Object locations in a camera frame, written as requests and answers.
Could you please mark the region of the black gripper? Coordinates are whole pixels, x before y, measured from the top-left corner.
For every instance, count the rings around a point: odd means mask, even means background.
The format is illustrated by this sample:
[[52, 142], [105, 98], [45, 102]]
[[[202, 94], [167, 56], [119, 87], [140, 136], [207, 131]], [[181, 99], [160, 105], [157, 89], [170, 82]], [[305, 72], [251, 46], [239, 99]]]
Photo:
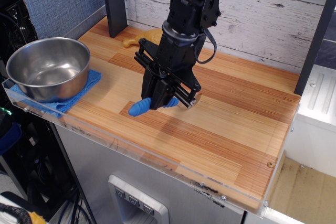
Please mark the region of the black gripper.
[[144, 38], [139, 44], [134, 58], [145, 69], [141, 98], [151, 98], [150, 109], [174, 107], [179, 101], [193, 106], [201, 90], [193, 74], [194, 41], [183, 42], [164, 32], [159, 45]]

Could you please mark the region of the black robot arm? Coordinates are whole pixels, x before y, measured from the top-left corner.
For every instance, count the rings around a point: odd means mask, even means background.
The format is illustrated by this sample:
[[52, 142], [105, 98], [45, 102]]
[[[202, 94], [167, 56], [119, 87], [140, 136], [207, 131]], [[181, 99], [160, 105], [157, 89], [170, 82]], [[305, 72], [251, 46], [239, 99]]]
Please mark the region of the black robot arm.
[[148, 110], [173, 107], [179, 103], [192, 107], [201, 85], [193, 74], [206, 39], [214, 47], [210, 31], [221, 15], [219, 0], [170, 0], [170, 12], [162, 25], [160, 43], [139, 39], [135, 60], [145, 69], [142, 100], [130, 109], [131, 116]]

